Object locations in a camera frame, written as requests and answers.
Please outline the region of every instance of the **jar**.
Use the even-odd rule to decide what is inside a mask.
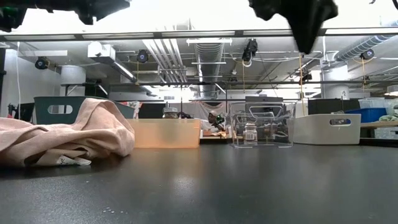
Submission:
[[[163,118],[166,119],[177,119],[178,118],[178,109],[176,108],[163,108]]]
[[[253,123],[247,123],[243,132],[244,144],[257,144],[257,126]]]

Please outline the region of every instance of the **ceiling duct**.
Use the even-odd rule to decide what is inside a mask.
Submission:
[[[216,76],[220,71],[221,58],[223,56],[224,44],[214,43],[214,44],[195,44],[195,54],[197,57],[197,62],[206,63],[198,64],[198,72],[201,82],[217,82]],[[202,87],[201,96],[205,98],[216,97],[216,87],[214,85],[204,85]]]
[[[398,27],[398,21],[391,22],[386,25],[387,27]],[[346,62],[347,60],[366,52],[373,47],[393,38],[394,34],[389,35],[374,35],[370,37],[365,37],[361,40],[356,41],[347,48],[340,50],[335,56],[334,61],[336,62]]]
[[[88,57],[95,62],[110,65],[113,69],[127,78],[130,82],[137,82],[137,78],[129,71],[128,68],[116,58],[116,51],[110,44],[102,45],[99,42],[92,42],[88,46]],[[150,86],[140,86],[148,94],[153,94],[153,88]]]

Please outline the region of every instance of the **dark countertop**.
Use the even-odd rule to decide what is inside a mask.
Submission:
[[[135,149],[1,170],[0,223],[398,223],[397,173],[394,148]]]

